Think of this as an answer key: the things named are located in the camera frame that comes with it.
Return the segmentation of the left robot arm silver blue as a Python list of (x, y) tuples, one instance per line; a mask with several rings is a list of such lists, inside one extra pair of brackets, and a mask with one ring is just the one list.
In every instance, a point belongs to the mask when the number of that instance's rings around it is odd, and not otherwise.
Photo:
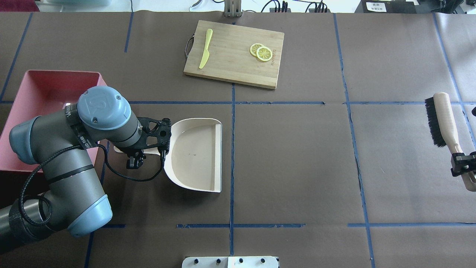
[(49, 190), (35, 196), (22, 189), (1, 210), (1, 253), (67, 230), (85, 236), (107, 224), (112, 208), (88, 149), (101, 140), (129, 147), (140, 137), (129, 102), (114, 88), (94, 86), (63, 110), (12, 127), (10, 147), (23, 163), (42, 170)]

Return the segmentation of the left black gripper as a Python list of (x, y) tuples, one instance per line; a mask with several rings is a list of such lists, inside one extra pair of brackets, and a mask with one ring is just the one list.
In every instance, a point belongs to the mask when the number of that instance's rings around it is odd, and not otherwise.
[(144, 159), (147, 158), (147, 156), (144, 154), (144, 149), (141, 148), (117, 144), (117, 149), (127, 155), (128, 160), (126, 161), (126, 169), (128, 170), (141, 168), (144, 163)]

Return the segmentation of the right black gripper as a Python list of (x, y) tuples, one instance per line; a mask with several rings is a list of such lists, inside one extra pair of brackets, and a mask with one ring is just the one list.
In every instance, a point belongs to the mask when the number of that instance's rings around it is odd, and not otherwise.
[(452, 153), (451, 154), (451, 174), (454, 178), (463, 174), (476, 171), (476, 152), (473, 151), (469, 155), (464, 153)]

